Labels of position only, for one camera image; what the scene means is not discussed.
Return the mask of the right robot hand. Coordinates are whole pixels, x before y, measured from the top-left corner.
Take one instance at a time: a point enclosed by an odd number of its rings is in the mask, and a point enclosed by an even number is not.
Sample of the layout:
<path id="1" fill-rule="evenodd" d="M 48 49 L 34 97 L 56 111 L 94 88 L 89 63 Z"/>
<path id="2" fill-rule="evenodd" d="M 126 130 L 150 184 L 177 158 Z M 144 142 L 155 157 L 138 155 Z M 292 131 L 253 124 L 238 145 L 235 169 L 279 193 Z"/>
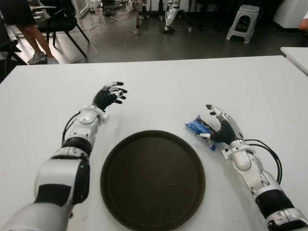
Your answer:
<path id="1" fill-rule="evenodd" d="M 197 134 L 198 137 L 216 143 L 225 143 L 227 145 L 230 145 L 234 141 L 244 140 L 241 129 L 228 113 L 212 104 L 207 104 L 206 108 L 210 110 L 212 116 L 216 116 L 220 122 L 220 129 L 218 131 L 213 130 L 211 133 Z"/>

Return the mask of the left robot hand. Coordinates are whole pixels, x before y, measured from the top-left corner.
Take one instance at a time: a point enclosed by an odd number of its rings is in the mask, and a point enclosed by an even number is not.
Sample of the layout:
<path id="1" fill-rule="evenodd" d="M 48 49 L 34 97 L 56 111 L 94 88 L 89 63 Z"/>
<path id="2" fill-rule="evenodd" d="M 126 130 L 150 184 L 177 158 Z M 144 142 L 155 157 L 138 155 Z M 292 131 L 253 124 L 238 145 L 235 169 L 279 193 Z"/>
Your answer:
<path id="1" fill-rule="evenodd" d="M 125 94 L 127 90 L 121 88 L 123 82 L 111 82 L 103 86 L 95 95 L 92 105 L 97 106 L 102 111 L 113 103 L 122 104 L 126 99 Z"/>

